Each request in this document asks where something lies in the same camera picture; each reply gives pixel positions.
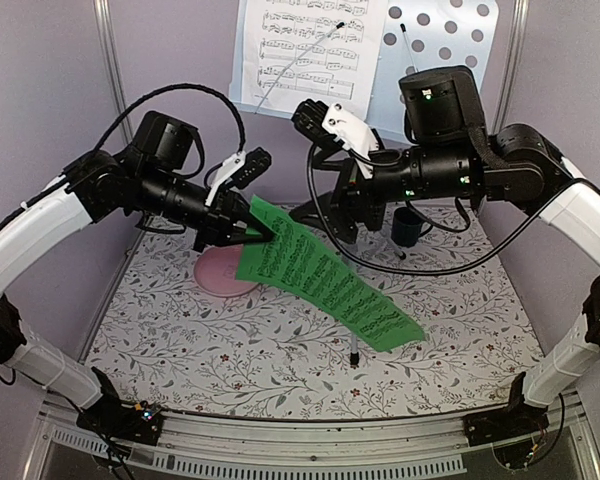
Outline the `green sheet music page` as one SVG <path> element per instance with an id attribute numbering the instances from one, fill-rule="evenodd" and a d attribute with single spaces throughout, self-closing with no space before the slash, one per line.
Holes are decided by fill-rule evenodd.
<path id="1" fill-rule="evenodd" d="M 308 301 L 378 352 L 426 338 L 415 320 L 284 210 L 254 196 L 250 213 L 274 238 L 243 247 L 238 280 L 274 286 Z"/>

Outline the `white sheet music page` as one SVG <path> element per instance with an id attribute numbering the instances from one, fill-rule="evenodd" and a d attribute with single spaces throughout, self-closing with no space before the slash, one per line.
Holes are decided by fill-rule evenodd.
<path id="1" fill-rule="evenodd" d="M 364 118 L 387 13 L 386 1 L 243 1 L 236 100 L 286 116 L 312 98 Z"/>

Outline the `light blue music stand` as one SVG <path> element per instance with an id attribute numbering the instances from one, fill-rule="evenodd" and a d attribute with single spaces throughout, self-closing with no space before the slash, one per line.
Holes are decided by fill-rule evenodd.
<path id="1" fill-rule="evenodd" d="M 455 67 L 480 84 L 498 18 L 493 1 L 242 1 L 230 97 L 255 114 L 291 118 L 306 99 L 398 141 L 398 76 Z"/>

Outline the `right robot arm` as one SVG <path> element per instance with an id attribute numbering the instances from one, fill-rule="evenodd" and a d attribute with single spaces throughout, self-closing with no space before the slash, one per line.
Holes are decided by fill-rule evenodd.
<path id="1" fill-rule="evenodd" d="M 567 236 L 600 267 L 600 189 L 526 124 L 490 134 L 472 71 L 463 65 L 403 77 L 405 150 L 386 149 L 378 134 L 340 104 L 301 102 L 295 129 L 311 143 L 310 170 L 334 171 L 337 183 L 293 212 L 325 231 L 339 249 L 360 227 L 381 228 L 389 203 L 425 199 L 505 201 L 529 219 Z M 600 276 L 583 311 L 548 357 L 519 375 L 497 427 L 517 436 L 558 394 L 600 359 Z"/>

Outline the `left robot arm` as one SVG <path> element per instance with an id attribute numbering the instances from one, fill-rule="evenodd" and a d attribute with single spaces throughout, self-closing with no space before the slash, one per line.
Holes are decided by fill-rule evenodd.
<path id="1" fill-rule="evenodd" d="M 238 150 L 219 165 L 212 185 L 202 187 L 178 172 L 190 148 L 201 146 L 196 127 L 150 111 L 121 152 L 84 154 L 0 226 L 0 365 L 63 395 L 108 434 L 121 433 L 128 414 L 138 411 L 123 404 L 103 373 L 32 332 L 5 291 L 57 244 L 118 209 L 195 230 L 198 252 L 271 241 L 273 232 L 250 213 L 240 194 L 270 167 L 270 154 L 262 148 Z"/>

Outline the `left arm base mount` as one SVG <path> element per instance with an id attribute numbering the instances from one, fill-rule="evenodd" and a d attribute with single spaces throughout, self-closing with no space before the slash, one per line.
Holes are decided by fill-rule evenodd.
<path id="1" fill-rule="evenodd" d="M 164 423 L 161 407 L 146 400 L 134 404 L 123 401 L 104 372 L 96 367 L 91 370 L 101 384 L 103 396 L 81 410 L 76 425 L 107 438 L 156 446 Z"/>

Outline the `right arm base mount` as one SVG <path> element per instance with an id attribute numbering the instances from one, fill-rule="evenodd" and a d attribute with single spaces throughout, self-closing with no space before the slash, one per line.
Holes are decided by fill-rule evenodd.
<path id="1" fill-rule="evenodd" d="M 539 432 L 549 426 L 547 407 L 538 408 L 525 403 L 525 376 L 525 373 L 520 373 L 515 377 L 504 407 L 467 414 L 462 418 L 463 432 L 470 446 Z"/>

